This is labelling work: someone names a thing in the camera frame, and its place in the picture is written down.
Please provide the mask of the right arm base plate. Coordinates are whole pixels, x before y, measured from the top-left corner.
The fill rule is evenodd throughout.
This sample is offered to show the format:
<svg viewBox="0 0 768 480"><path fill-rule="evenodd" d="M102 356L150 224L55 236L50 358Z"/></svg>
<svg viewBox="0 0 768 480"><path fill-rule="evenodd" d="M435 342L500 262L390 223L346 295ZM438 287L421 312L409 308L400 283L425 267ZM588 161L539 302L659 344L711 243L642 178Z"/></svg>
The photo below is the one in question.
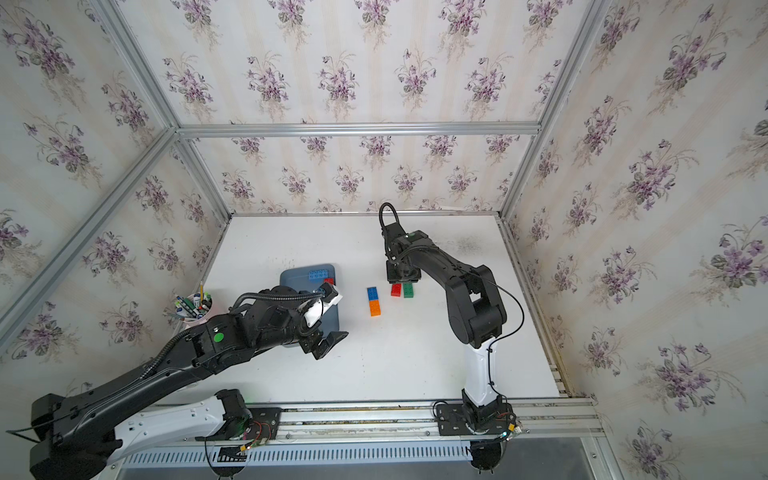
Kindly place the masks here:
<svg viewBox="0 0 768 480"><path fill-rule="evenodd" d="M437 401L432 405L432 415L442 437L509 437L521 432L512 406L502 399L482 407L475 407L471 402Z"/></svg>

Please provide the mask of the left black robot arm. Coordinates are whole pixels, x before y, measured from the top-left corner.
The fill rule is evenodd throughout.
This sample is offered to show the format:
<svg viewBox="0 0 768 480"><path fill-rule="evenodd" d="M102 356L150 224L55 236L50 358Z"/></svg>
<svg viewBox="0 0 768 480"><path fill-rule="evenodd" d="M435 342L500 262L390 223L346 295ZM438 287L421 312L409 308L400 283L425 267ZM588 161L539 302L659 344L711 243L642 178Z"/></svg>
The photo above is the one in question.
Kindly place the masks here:
<svg viewBox="0 0 768 480"><path fill-rule="evenodd" d="M329 283L313 291L277 286L244 293L227 312L180 331L148 362L120 377L74 396L48 394L35 400L31 475L92 479L107 466L158 445L242 436L252 413L236 389L186 406L150 407L278 346L297 344L322 359L347 336L322 330L323 314L341 298Z"/></svg>

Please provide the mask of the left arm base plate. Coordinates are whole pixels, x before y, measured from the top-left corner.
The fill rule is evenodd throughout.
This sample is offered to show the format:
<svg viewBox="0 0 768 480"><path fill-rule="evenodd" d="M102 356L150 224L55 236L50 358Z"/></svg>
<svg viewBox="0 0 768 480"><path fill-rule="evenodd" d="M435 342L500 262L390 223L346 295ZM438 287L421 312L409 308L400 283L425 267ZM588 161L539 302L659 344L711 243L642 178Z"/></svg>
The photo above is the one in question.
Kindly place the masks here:
<svg viewBox="0 0 768 480"><path fill-rule="evenodd" d="M277 438L283 410L279 407L250 408L251 417L226 423L207 436L196 436L196 441L242 441L263 445Z"/></svg>

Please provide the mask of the blue-grey plastic tray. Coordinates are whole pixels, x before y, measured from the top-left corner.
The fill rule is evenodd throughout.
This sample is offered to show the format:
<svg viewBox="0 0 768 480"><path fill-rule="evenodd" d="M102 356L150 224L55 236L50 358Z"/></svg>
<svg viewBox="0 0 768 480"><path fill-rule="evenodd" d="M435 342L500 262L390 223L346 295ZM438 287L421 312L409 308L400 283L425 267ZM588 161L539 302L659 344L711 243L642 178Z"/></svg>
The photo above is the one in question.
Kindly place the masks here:
<svg viewBox="0 0 768 480"><path fill-rule="evenodd" d="M284 270L279 277L280 285L290 287L297 292L317 290L324 282L311 282L308 280L309 271L316 269L327 269L331 275L330 278L333 278L336 282L335 267L326 263ZM324 337L333 332L325 332L323 328L322 330Z"/></svg>

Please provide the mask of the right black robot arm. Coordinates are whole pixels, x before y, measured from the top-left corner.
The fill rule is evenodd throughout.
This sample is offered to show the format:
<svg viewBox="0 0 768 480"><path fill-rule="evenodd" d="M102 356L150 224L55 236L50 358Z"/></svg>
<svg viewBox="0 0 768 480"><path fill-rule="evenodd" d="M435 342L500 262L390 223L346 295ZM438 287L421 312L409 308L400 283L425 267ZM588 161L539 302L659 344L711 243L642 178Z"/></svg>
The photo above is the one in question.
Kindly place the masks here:
<svg viewBox="0 0 768 480"><path fill-rule="evenodd" d="M465 414L481 417L500 409L492 343L501 337L507 313L491 270L455 259L424 232L407 232L397 221L382 225L381 232L389 283L414 284L427 275L444 291L451 331L466 347Z"/></svg>

